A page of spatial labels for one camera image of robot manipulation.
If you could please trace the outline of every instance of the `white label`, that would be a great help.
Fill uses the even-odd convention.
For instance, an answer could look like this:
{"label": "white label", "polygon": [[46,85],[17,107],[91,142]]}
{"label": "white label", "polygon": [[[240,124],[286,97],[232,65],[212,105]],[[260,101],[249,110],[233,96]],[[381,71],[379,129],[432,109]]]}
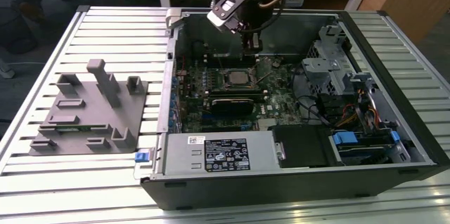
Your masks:
{"label": "white label", "polygon": [[205,144],[205,136],[189,136],[189,144]]}

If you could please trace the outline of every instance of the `aluminum extrusion table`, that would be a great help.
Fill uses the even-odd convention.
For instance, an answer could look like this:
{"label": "aluminum extrusion table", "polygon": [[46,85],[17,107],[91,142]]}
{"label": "aluminum extrusion table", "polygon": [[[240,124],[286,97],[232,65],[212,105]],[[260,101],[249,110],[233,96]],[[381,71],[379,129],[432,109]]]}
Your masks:
{"label": "aluminum extrusion table", "polygon": [[[133,153],[30,156],[31,138],[59,92],[58,76],[77,73],[81,80],[90,80],[90,59],[105,59],[106,70],[118,80],[140,75],[150,81],[140,148],[156,146],[169,41],[166,13],[166,8],[91,7],[75,14],[0,142],[0,223],[450,222],[450,170],[369,198],[164,211],[134,179]],[[354,12],[352,17],[450,153],[449,84],[389,17],[375,12]],[[358,63],[365,70],[364,62]]]}

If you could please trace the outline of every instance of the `motherboard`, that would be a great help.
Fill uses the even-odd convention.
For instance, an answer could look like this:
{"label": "motherboard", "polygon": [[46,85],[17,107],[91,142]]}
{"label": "motherboard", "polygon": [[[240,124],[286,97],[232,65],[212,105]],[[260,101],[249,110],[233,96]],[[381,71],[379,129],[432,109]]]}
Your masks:
{"label": "motherboard", "polygon": [[180,71],[182,132],[268,130],[302,123],[290,85],[297,65],[258,56],[252,67],[224,67],[228,58],[188,61]]}

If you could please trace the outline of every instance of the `warning label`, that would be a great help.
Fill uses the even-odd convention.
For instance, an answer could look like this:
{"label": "warning label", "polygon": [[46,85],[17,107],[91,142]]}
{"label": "warning label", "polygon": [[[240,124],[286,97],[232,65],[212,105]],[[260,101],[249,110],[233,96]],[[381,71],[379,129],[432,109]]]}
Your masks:
{"label": "warning label", "polygon": [[250,170],[248,139],[205,140],[208,172]]}

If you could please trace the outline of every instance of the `blue tab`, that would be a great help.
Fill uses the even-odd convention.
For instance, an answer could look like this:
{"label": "blue tab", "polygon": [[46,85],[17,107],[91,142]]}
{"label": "blue tab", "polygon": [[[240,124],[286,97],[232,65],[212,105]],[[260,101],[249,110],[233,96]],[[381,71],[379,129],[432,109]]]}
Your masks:
{"label": "blue tab", "polygon": [[150,153],[138,152],[135,155],[135,162],[150,162]]}
{"label": "blue tab", "polygon": [[400,136],[400,133],[397,133],[397,131],[392,131],[392,136],[396,142],[401,140],[401,136]]}
{"label": "blue tab", "polygon": [[336,141],[336,145],[341,144],[341,139],[337,134],[333,135],[333,140]]}
{"label": "blue tab", "polygon": [[358,143],[357,135],[354,135],[354,132],[337,132],[333,135],[333,139],[336,141],[336,144]]}

